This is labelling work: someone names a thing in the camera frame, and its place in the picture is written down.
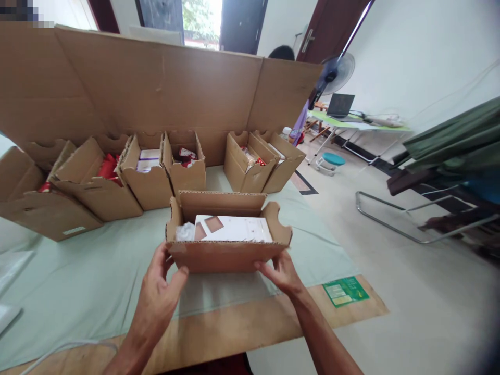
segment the purple item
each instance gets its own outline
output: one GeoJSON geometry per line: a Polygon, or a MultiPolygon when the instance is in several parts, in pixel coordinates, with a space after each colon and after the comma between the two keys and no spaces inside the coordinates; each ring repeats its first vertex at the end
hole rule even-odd
{"type": "Polygon", "coordinates": [[[309,109],[309,99],[306,101],[304,108],[302,108],[302,112],[295,123],[295,126],[290,133],[290,137],[293,138],[293,145],[297,146],[298,140],[301,138],[302,130],[304,128],[304,124],[307,119],[307,111],[309,109]]]}

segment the green card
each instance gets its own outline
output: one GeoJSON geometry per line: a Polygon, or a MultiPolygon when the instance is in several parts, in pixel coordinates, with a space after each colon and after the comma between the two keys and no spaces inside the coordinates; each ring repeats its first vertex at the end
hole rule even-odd
{"type": "Polygon", "coordinates": [[[323,284],[323,288],[333,305],[337,308],[370,298],[355,277],[335,280],[323,284]]]}

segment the blue stool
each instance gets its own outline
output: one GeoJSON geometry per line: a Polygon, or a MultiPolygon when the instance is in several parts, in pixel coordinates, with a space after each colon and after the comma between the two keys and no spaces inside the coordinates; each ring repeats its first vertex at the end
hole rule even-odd
{"type": "Polygon", "coordinates": [[[334,175],[334,170],[345,164],[345,160],[341,158],[339,155],[335,154],[330,154],[330,153],[324,153],[317,161],[316,161],[316,170],[319,171],[320,169],[325,170],[328,172],[330,176],[334,175]],[[323,163],[328,163],[331,164],[333,167],[326,167],[323,165],[323,163]]]}

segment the black hair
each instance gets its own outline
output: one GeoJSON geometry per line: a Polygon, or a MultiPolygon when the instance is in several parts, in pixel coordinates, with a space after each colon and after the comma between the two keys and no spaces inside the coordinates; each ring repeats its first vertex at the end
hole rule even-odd
{"type": "Polygon", "coordinates": [[[295,54],[293,53],[293,49],[288,46],[282,45],[271,52],[269,58],[295,61],[295,54]]]}

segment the floor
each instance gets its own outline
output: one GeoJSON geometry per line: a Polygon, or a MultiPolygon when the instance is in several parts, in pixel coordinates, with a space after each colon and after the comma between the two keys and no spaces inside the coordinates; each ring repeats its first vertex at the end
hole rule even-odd
{"type": "MultiPolygon", "coordinates": [[[[299,146],[308,157],[322,142],[310,139],[299,146]]],[[[386,174],[336,145],[331,148],[346,164],[330,177],[304,161],[298,171],[319,193],[304,199],[391,311],[335,333],[366,375],[468,373],[464,369],[479,360],[490,339],[488,311],[497,311],[497,269],[461,241],[419,245],[361,215],[355,206],[358,190],[404,207],[427,199],[413,191],[391,197],[386,174]]],[[[436,233],[420,232],[416,223],[445,213],[431,206],[410,217],[362,202],[367,212],[419,238],[436,233]]],[[[315,373],[304,339],[249,352],[248,358],[256,375],[315,373]]]]}

